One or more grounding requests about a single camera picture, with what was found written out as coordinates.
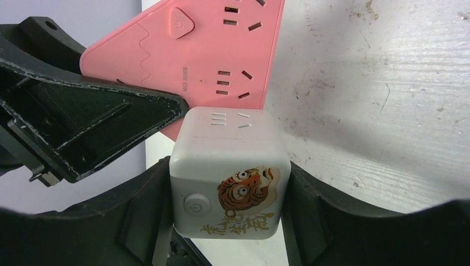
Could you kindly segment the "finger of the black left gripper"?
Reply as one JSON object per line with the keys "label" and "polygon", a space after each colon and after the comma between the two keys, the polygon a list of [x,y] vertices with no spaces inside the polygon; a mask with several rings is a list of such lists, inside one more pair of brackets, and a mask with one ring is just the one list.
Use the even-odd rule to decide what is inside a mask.
{"label": "finger of the black left gripper", "polygon": [[1,24],[1,36],[20,50],[59,69],[81,74],[85,47],[49,17],[30,16],[17,24]]}
{"label": "finger of the black left gripper", "polygon": [[180,96],[83,76],[79,45],[1,38],[1,171],[78,182],[188,112]]}

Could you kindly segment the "pink triangular socket base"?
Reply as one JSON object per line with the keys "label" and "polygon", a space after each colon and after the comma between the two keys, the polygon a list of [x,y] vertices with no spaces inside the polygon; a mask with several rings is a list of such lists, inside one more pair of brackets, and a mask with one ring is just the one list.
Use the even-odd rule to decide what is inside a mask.
{"label": "pink triangular socket base", "polygon": [[189,107],[262,109],[284,1],[158,1],[87,47],[83,75],[167,91]]}

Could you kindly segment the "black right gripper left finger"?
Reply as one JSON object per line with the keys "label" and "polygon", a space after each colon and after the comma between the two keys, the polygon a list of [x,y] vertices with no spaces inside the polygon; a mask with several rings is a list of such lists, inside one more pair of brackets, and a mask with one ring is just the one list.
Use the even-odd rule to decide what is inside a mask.
{"label": "black right gripper left finger", "polygon": [[169,159],[64,211],[1,209],[2,265],[165,265],[172,233]]}

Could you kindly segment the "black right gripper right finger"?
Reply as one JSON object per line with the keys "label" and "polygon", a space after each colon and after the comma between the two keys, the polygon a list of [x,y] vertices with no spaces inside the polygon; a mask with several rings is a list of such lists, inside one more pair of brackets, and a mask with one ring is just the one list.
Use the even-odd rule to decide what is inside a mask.
{"label": "black right gripper right finger", "polygon": [[469,200],[394,212],[348,195],[296,164],[282,227],[289,265],[469,264]]}

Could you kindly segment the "white cube socket with tiger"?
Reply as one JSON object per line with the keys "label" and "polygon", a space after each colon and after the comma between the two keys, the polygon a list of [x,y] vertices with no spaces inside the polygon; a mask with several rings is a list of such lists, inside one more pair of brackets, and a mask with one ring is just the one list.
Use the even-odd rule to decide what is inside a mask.
{"label": "white cube socket with tiger", "polygon": [[291,163],[266,111],[192,108],[169,170],[180,235],[262,240],[276,233]]}

